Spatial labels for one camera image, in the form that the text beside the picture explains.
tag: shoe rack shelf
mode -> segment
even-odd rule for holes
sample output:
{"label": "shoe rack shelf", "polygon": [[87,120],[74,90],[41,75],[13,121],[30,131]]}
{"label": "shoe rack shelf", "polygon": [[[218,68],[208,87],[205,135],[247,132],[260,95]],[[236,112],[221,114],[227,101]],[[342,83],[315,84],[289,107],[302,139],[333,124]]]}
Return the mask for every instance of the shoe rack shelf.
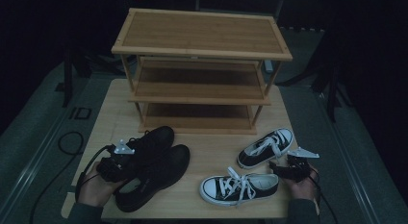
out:
{"label": "shoe rack shelf", "polygon": [[[139,132],[167,125],[177,133],[256,134],[280,63],[292,59],[270,16],[209,12],[131,9],[112,51],[122,57]],[[135,74],[126,55],[138,56]],[[264,59],[278,61],[267,85]]]}

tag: sleeve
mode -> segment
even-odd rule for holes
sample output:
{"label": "sleeve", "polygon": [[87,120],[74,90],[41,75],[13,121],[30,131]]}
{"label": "sleeve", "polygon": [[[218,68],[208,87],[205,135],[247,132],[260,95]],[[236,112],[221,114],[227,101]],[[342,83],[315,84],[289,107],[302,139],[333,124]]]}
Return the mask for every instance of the sleeve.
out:
{"label": "sleeve", "polygon": [[68,217],[68,224],[100,224],[102,207],[75,203]]}
{"label": "sleeve", "polygon": [[316,205],[308,199],[293,199],[289,202],[287,224],[316,224],[319,216]]}

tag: white shoelace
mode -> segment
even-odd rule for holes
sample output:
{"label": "white shoelace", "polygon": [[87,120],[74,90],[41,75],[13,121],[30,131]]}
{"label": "white shoelace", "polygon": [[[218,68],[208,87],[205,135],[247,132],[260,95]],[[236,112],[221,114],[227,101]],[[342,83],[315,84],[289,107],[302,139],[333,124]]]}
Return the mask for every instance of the white shoelace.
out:
{"label": "white shoelace", "polygon": [[280,157],[282,157],[282,151],[279,149],[278,144],[279,144],[279,138],[266,137],[264,141],[261,143],[261,145],[258,148],[252,150],[249,153],[249,155],[250,156],[260,155],[264,151],[265,148],[270,146],[272,148],[273,153],[276,156],[276,159],[279,159]]}
{"label": "white shoelace", "polygon": [[237,206],[242,202],[243,194],[245,191],[249,199],[252,199],[255,197],[256,191],[255,189],[252,188],[246,175],[242,175],[240,177],[240,175],[238,175],[237,172],[235,172],[235,170],[231,166],[228,167],[228,174],[231,176],[231,178],[228,178],[226,181],[224,181],[223,178],[219,180],[219,187],[221,189],[222,196],[226,195],[224,197],[224,200],[227,197],[229,197],[231,194],[233,194],[237,188],[241,189],[240,198],[236,204]]}

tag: sneaker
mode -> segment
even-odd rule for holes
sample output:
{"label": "sneaker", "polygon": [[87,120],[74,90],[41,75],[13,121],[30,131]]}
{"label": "sneaker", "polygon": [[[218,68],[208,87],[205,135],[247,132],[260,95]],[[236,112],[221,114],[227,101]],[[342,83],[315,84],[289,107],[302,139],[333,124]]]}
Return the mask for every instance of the sneaker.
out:
{"label": "sneaker", "polygon": [[238,206],[255,199],[272,196],[278,189],[275,174],[246,174],[239,176],[228,167],[228,176],[215,176],[204,180],[200,186],[201,197],[214,205]]}
{"label": "sneaker", "polygon": [[241,168],[250,169],[262,162],[279,159],[288,152],[292,141],[293,134],[290,130],[274,130],[242,150],[237,163]]}
{"label": "sneaker", "polygon": [[144,206],[158,191],[178,182],[190,163],[190,150],[185,145],[169,148],[160,159],[139,169],[137,176],[115,192],[117,207],[134,212]]}

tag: shoe rack leg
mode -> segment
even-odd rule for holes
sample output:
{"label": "shoe rack leg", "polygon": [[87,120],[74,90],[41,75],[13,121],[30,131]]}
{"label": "shoe rack leg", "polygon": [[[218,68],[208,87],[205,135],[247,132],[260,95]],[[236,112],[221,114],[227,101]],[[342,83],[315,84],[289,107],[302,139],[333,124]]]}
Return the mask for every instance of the shoe rack leg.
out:
{"label": "shoe rack leg", "polygon": [[275,82],[275,78],[278,75],[278,72],[279,72],[281,66],[282,66],[282,62],[276,62],[275,66],[273,68],[273,72],[272,72],[272,74],[270,74],[269,82],[268,82],[267,88],[265,89],[265,95],[269,94],[270,87]]}
{"label": "shoe rack leg", "polygon": [[254,119],[252,120],[252,126],[255,126],[256,121],[258,120],[259,114],[261,113],[262,107],[263,106],[259,106],[258,109],[256,110]]}
{"label": "shoe rack leg", "polygon": [[133,86],[133,77],[132,77],[132,74],[130,72],[129,63],[126,60],[126,55],[120,55],[120,58],[122,59],[123,68],[125,69],[126,78],[128,80],[130,90],[133,92],[135,90],[135,87]]}
{"label": "shoe rack leg", "polygon": [[140,124],[144,122],[143,115],[141,114],[141,109],[140,105],[138,102],[135,102],[136,110],[138,111],[139,118],[140,118]]}
{"label": "shoe rack leg", "polygon": [[258,62],[258,65],[256,66],[256,69],[257,69],[257,70],[261,70],[262,64],[264,64],[264,60],[260,60],[260,61]]}

